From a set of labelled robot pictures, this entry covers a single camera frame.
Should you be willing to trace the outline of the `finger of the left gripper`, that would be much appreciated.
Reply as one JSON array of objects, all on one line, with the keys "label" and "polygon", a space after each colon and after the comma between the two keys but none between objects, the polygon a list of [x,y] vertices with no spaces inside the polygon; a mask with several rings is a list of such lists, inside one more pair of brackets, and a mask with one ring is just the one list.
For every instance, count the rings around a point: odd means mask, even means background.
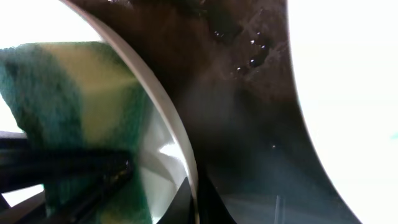
[{"label": "finger of the left gripper", "polygon": [[83,223],[132,178],[132,156],[114,149],[33,149],[25,134],[1,132],[1,192],[95,177],[43,223]]}]

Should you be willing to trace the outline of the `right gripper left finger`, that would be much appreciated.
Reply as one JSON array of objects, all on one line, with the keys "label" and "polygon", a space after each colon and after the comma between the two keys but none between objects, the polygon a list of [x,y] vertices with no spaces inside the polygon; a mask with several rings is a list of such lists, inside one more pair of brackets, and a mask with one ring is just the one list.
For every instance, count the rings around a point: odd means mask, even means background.
[{"label": "right gripper left finger", "polygon": [[183,180],[174,199],[157,224],[195,224],[193,199],[187,178]]}]

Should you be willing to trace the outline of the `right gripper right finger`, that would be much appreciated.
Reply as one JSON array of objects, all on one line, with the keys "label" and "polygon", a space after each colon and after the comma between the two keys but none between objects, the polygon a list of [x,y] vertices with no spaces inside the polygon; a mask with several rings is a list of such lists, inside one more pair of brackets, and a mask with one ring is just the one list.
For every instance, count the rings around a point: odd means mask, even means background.
[{"label": "right gripper right finger", "polygon": [[205,174],[199,175],[197,195],[201,224],[236,224],[214,185]]}]

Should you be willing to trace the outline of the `white plate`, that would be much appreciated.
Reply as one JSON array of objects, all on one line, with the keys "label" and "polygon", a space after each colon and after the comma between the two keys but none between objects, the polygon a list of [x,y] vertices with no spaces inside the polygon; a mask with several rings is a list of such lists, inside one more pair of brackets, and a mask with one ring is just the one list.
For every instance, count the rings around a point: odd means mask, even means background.
[{"label": "white plate", "polygon": [[290,0],[298,98],[316,154],[363,223],[397,222],[397,0]]},{"label": "white plate", "polygon": [[[198,223],[197,170],[192,147],[173,103],[143,59],[109,26],[71,1],[1,2],[1,50],[59,42],[108,44],[129,67],[147,95],[136,161],[150,223],[163,217],[185,178]],[[1,96],[2,131],[25,134]],[[1,202],[2,223],[43,223],[47,218],[42,184],[1,192]]]}]

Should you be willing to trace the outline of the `green yellow sponge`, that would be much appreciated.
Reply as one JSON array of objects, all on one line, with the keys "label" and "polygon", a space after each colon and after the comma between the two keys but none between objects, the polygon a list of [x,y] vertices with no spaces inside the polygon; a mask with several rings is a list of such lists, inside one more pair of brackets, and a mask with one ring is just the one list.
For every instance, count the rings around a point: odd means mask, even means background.
[{"label": "green yellow sponge", "polygon": [[[147,95],[108,44],[29,43],[1,50],[1,96],[33,149],[114,149],[132,156],[127,184],[83,223],[150,223],[137,167]],[[95,182],[42,184],[47,218]]]}]

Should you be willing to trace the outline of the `large dark serving tray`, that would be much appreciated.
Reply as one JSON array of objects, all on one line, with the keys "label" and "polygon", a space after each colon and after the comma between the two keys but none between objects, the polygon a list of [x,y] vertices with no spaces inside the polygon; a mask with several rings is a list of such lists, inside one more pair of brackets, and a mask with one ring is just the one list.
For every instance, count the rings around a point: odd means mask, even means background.
[{"label": "large dark serving tray", "polygon": [[287,3],[86,1],[173,101],[236,223],[357,223],[325,174],[295,90]]}]

